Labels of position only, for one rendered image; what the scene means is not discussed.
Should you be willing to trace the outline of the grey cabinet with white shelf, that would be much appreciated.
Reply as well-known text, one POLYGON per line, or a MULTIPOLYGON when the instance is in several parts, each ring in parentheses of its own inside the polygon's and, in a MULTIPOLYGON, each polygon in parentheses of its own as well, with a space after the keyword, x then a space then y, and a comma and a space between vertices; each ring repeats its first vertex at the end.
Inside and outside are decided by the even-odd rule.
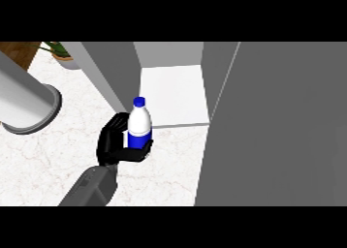
POLYGON ((114 111, 147 100, 155 128, 210 123, 238 50, 237 42, 65 42, 114 111))

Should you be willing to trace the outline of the pale grey cylinder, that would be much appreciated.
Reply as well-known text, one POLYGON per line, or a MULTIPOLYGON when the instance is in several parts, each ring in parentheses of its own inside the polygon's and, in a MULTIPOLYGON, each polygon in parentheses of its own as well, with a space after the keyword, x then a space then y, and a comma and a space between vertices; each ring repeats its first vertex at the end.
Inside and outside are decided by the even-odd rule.
POLYGON ((0 123, 16 135, 40 131, 62 107, 62 94, 43 84, 0 51, 0 123))

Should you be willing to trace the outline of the white blue-capped water bottle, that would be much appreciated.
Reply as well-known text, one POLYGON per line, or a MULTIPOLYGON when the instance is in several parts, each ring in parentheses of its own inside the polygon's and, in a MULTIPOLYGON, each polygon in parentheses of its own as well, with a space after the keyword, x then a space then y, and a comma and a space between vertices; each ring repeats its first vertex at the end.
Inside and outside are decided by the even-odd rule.
POLYGON ((133 99, 133 109, 127 119, 127 147, 142 148, 151 139, 151 115, 147 110, 145 98, 133 99))

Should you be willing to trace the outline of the large flat grey cabinet door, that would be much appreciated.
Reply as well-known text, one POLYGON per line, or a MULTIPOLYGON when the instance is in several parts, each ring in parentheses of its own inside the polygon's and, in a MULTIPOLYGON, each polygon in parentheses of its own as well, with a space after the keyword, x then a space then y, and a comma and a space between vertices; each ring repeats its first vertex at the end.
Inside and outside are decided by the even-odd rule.
POLYGON ((240 44, 195 204, 347 205, 347 43, 240 44))

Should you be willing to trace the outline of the potted green plant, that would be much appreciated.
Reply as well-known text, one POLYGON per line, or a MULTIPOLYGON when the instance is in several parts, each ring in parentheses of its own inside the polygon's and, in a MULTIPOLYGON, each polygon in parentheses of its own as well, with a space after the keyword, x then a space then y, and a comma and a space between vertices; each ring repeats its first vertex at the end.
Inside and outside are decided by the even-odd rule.
POLYGON ((62 44, 59 42, 46 42, 44 45, 47 48, 43 48, 43 50, 50 52, 61 66, 68 70, 78 70, 80 67, 77 66, 75 61, 73 60, 73 57, 68 54, 62 44))

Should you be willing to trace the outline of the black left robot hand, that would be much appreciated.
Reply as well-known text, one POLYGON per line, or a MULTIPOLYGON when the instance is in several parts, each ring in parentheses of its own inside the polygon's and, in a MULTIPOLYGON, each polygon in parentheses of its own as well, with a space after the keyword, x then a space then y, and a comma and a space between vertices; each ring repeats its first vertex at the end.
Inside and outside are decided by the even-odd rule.
POLYGON ((96 157, 101 166, 124 162, 142 162, 151 152, 152 139, 136 147, 123 146, 123 132, 127 130, 129 113, 117 113, 101 130, 96 157))

